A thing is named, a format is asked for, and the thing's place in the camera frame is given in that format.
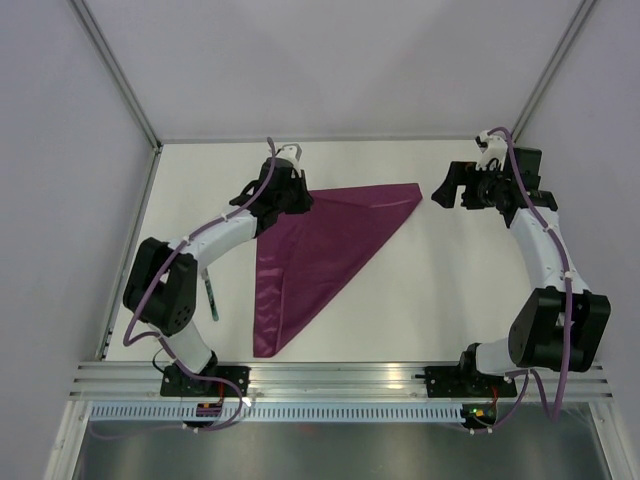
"white tabletop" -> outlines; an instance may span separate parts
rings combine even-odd
[[[451,161],[477,160],[473,141],[301,146],[311,190],[418,182],[424,199],[329,305],[266,361],[451,361],[470,343],[507,335],[530,286],[502,217],[493,209],[445,210],[430,199]],[[267,155],[266,143],[165,146],[139,241],[181,237],[214,217],[257,177]],[[252,353],[255,250],[254,240],[209,267],[219,322],[198,283],[194,320],[221,361],[259,361]],[[158,350],[154,340],[122,345],[130,318],[121,307],[108,360],[149,360]]]

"wire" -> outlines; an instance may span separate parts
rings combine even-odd
[[[507,130],[505,127],[497,127],[493,130],[490,130],[489,135],[493,135],[496,132],[502,133],[505,137],[509,151],[509,161],[511,162],[511,168],[514,172],[514,177],[516,179],[516,183],[518,184],[520,194],[522,195],[522,198],[527,204],[529,210],[531,210],[533,216],[536,218],[536,220],[538,220],[542,228],[549,234],[549,237],[551,237],[551,240],[555,244],[556,249],[558,250],[558,254],[560,255],[562,268],[565,273],[564,285],[566,291],[566,301],[563,325],[562,362],[560,366],[560,378],[558,379],[558,389],[556,390],[556,398],[553,403],[552,412],[549,411],[547,396],[545,394],[544,387],[542,386],[542,381],[539,380],[537,372],[534,369],[531,369],[531,373],[533,373],[534,378],[536,379],[536,384],[540,393],[540,400],[542,402],[543,408],[545,408],[545,413],[552,421],[555,422],[560,415],[560,410],[562,409],[562,400],[564,398],[564,391],[567,386],[567,379],[569,377],[569,360],[571,358],[571,319],[573,315],[573,288],[571,277],[566,275],[567,273],[571,273],[571,265],[569,263],[569,256],[564,248],[564,245],[562,244],[562,241],[560,240],[560,237],[553,228],[549,228],[549,223],[544,219],[542,214],[538,211],[536,206],[529,198],[529,195],[527,194],[527,189],[522,182],[520,169],[518,168],[518,164],[516,162],[516,154],[514,151],[513,139],[511,138],[511,132],[509,132],[509,130]]]
[[[480,434],[492,433],[496,429],[502,427],[507,422],[507,420],[509,420],[513,416],[513,414],[516,412],[516,410],[518,409],[518,407],[522,403],[522,400],[524,400],[524,397],[525,397],[525,395],[527,393],[527,387],[529,386],[529,375],[527,375],[527,373],[528,372],[526,370],[519,370],[517,372],[512,372],[512,373],[508,374],[509,377],[511,377],[511,378],[515,378],[515,377],[518,377],[520,375],[525,375],[524,383],[522,384],[522,390],[520,390],[520,395],[518,395],[518,398],[515,401],[515,403],[513,404],[513,407],[511,407],[511,410],[509,410],[509,412],[504,417],[502,417],[500,420],[498,420],[496,418],[496,422],[493,425],[491,425],[490,427],[474,429],[473,430],[474,434],[476,434],[476,433],[480,433]]]
[[[151,365],[153,365],[153,368],[155,368],[156,370],[158,370],[162,375],[164,375],[164,369],[160,368],[158,366],[158,364],[156,363],[156,358],[158,357],[158,354],[162,351],[163,349],[161,348],[160,350],[158,350],[155,355],[153,356],[153,358],[151,359]]]
[[[203,375],[197,375],[197,374],[193,373],[180,360],[178,360],[175,357],[175,355],[173,354],[173,352],[171,351],[169,346],[166,344],[166,341],[165,341],[164,338],[160,338],[160,343],[165,348],[167,353],[169,353],[170,356],[175,359],[175,364],[180,368],[180,370],[182,370],[182,373],[184,373],[187,377],[191,378],[192,380],[200,380],[200,381],[204,381],[204,382],[224,383],[225,385],[228,385],[229,387],[231,387],[233,389],[233,391],[236,393],[236,395],[238,396],[238,407],[233,412],[233,415],[231,415],[231,417],[229,417],[227,420],[222,422],[220,425],[212,425],[210,427],[202,427],[202,428],[200,428],[200,430],[202,430],[202,431],[210,431],[211,432],[211,431],[215,431],[215,430],[222,430],[223,428],[227,428],[227,427],[230,427],[230,426],[234,425],[235,424],[234,420],[240,415],[240,412],[242,411],[242,406],[244,405],[243,400],[242,400],[242,391],[240,390],[240,388],[235,383],[227,380],[226,378],[205,377]]]
[[[500,165],[500,162],[498,161],[498,159],[492,158],[491,160],[489,160],[489,163],[487,164],[487,170],[495,170],[496,168],[498,168],[499,165]]]
[[[493,428],[493,425],[495,425],[495,423],[493,425],[491,425],[490,423],[487,422],[483,422],[482,420],[480,420],[478,417],[473,417],[473,419],[478,422],[480,425],[484,425],[487,428]]]
[[[491,402],[490,409],[497,410],[498,407],[498,387],[491,386],[491,391],[493,392],[493,402]]]
[[[218,395],[220,398],[216,403],[212,405],[207,403],[204,407],[198,407],[196,414],[206,415],[209,419],[217,420],[224,408],[224,384],[222,383],[218,383]]]

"metal frame edge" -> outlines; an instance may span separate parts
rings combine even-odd
[[[249,398],[266,402],[427,402],[477,403],[470,398],[429,398],[424,380],[425,366],[443,362],[383,363],[243,363],[251,368]],[[558,374],[541,372],[547,395],[555,393]],[[162,375],[148,361],[85,362],[78,366],[69,400],[173,401],[161,397]],[[518,389],[522,380],[517,379]],[[501,399],[505,404],[515,398]],[[567,403],[612,402],[610,385],[600,365],[582,374],[570,374]],[[540,403],[537,392],[527,392],[525,403]]]
[[[277,136],[278,142],[408,142],[420,140],[455,141],[473,140],[476,133],[466,135],[282,135]],[[200,145],[220,143],[264,143],[264,137],[221,137],[221,138],[168,138],[163,140],[164,145]]]
[[[89,420],[101,421],[164,421],[197,422],[198,399],[179,401],[146,402],[106,401],[94,402]],[[228,420],[235,406],[223,406],[218,420]],[[462,404],[456,402],[429,404],[415,403],[344,403],[344,402],[260,402],[252,401],[243,408],[239,420],[242,422],[309,422],[309,423],[461,423]]]
[[[45,480],[73,478],[90,412],[91,402],[67,402],[43,476]]]
[[[518,141],[522,136],[522,133],[529,124],[529,120],[543,99],[547,89],[553,82],[553,79],[556,77],[560,67],[566,60],[571,47],[580,33],[584,30],[584,26],[597,4],[598,0],[582,0],[580,5],[578,5],[578,8],[573,14],[573,17],[571,17],[567,28],[562,34],[562,37],[560,37],[560,41],[547,61],[542,74],[529,94],[529,98],[527,98],[527,101],[522,108],[515,125],[513,126],[512,136],[514,141]]]
[[[623,424],[615,402],[589,404],[611,478],[613,480],[640,479],[638,456]]]
[[[147,167],[148,169],[146,172],[146,181],[144,184],[144,188],[140,192],[140,196],[135,204],[137,206],[136,214],[131,225],[129,226],[129,232],[127,234],[124,245],[124,252],[122,254],[122,257],[120,258],[118,266],[118,274],[114,279],[113,286],[111,287],[111,292],[109,294],[109,309],[107,310],[105,318],[102,322],[102,336],[100,338],[100,343],[98,344],[98,349],[95,354],[95,358],[98,360],[102,359],[107,353],[109,336],[111,335],[111,329],[113,328],[116,320],[116,315],[118,313],[118,308],[120,305],[120,299],[122,297],[122,294],[124,293],[124,277],[129,270],[131,262],[133,261],[134,249],[138,236],[140,235],[140,230],[142,229],[144,214],[147,209],[147,204],[149,203],[149,198],[151,197],[153,182],[158,171],[158,165],[160,163],[161,156],[162,147],[153,151],[152,159]]]
[[[154,150],[159,149],[162,143],[158,139],[147,115],[144,113],[138,98],[136,97],[131,84],[118,63],[109,43],[107,42],[102,29],[93,15],[93,12],[87,5],[85,0],[67,0],[67,3],[78,18],[82,28],[89,37],[93,48],[95,49],[107,73],[113,80],[115,86],[122,97],[127,109],[131,113],[134,121],[146,137],[147,141]]]

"aluminum frame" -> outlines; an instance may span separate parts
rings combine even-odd
[[[90,411],[91,402],[67,402],[43,477],[45,480],[73,478]]]
[[[571,20],[569,21],[569,25],[567,25],[562,37],[560,37],[558,45],[551,54],[551,58],[549,58],[544,70],[542,70],[542,74],[533,87],[533,91],[529,95],[529,98],[527,98],[527,102],[524,104],[524,107],[518,116],[518,120],[516,120],[516,123],[511,130],[514,142],[518,141],[529,124],[529,120],[531,120],[531,117],[538,108],[538,105],[549,88],[549,85],[551,85],[551,82],[556,77],[560,67],[566,60],[569,50],[580,33],[584,30],[587,20],[591,16],[591,13],[598,1],[599,0],[582,0],[580,5],[578,5],[573,17],[571,17]]]
[[[260,402],[328,403],[478,403],[478,399],[427,396],[424,380],[416,378],[425,366],[455,365],[450,362],[398,363],[240,363],[251,368],[247,396]],[[555,395],[558,374],[540,371],[551,398]],[[161,374],[149,362],[81,363],[69,394],[69,400],[94,401],[175,401],[161,397]],[[520,390],[521,379],[516,379]],[[216,401],[217,397],[200,401]],[[501,402],[513,403],[515,398]],[[538,392],[531,384],[523,400],[539,404]],[[567,403],[607,403],[613,401],[605,371],[594,364],[585,373],[569,374],[565,390]]]
[[[173,402],[92,402],[90,420],[202,422],[207,415],[198,412],[199,399]],[[218,422],[228,421],[236,405],[224,405],[216,415]],[[424,402],[380,403],[273,403],[256,402],[238,415],[242,422],[259,423],[461,423],[462,404]]]
[[[116,321],[120,302],[122,301],[122,295],[126,286],[126,276],[129,273],[129,267],[133,262],[134,250],[138,243],[138,237],[140,236],[140,229],[142,228],[142,222],[144,221],[144,215],[147,210],[147,204],[149,203],[149,197],[151,197],[151,191],[153,190],[153,182],[156,178],[158,171],[158,165],[160,163],[160,157],[162,156],[162,147],[152,152],[152,158],[149,162],[146,181],[144,187],[140,193],[140,197],[136,202],[136,214],[129,226],[127,233],[127,242],[125,249],[120,259],[118,267],[118,275],[114,279],[111,292],[109,293],[109,310],[105,314],[102,322],[102,335],[100,337],[100,343],[95,353],[97,360],[104,360],[106,358],[109,342],[111,341],[111,332],[113,331],[113,325]]]
[[[469,132],[465,135],[331,135],[313,137],[308,135],[293,135],[285,137],[287,142],[409,142],[414,140],[469,140],[475,138],[478,132]],[[211,139],[181,139],[166,138],[163,145],[202,145],[220,143],[261,143],[265,137],[242,137],[242,138],[211,138]]]

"black mounting bracket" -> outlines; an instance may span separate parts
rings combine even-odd
[[[520,178],[537,207],[548,207],[556,211],[558,205],[551,192],[538,190],[540,186],[540,161],[542,152],[532,148],[515,148],[516,164]],[[431,195],[431,200],[444,208],[453,208],[458,187],[465,187],[462,206],[467,210],[495,207],[503,216],[507,227],[520,208],[527,204],[520,193],[515,172],[510,162],[502,170],[478,169],[476,162],[451,162],[442,185]]]
[[[242,395],[247,394],[249,388],[249,367],[241,365],[212,365],[205,367],[198,375],[203,377],[219,377],[236,384]],[[225,398],[237,398],[238,394],[229,385],[193,380],[185,375],[176,365],[169,365],[164,369],[162,377],[161,397],[218,397],[220,385]]]
[[[496,410],[486,404],[464,404],[461,412],[464,421],[461,425],[467,430],[483,429],[495,425],[498,420]]]
[[[256,237],[273,226],[281,213],[299,215],[308,212],[313,205],[313,197],[307,189],[304,170],[298,174],[288,160],[276,157],[275,161],[271,180],[260,197],[248,208],[257,220]],[[262,165],[258,180],[249,182],[242,193],[229,202],[229,205],[247,203],[266,180],[270,167],[271,159],[267,159]]]
[[[585,290],[573,294],[569,371],[591,368],[611,315],[604,295]],[[566,308],[566,295],[554,287],[535,288],[509,330],[509,356],[520,368],[545,367],[556,372],[562,366],[563,327],[557,324]]]
[[[429,398],[486,398],[494,397],[494,388],[501,398],[517,396],[514,382],[507,383],[503,377],[484,375],[476,369],[476,348],[470,345],[462,353],[458,365],[425,367],[423,378]]]

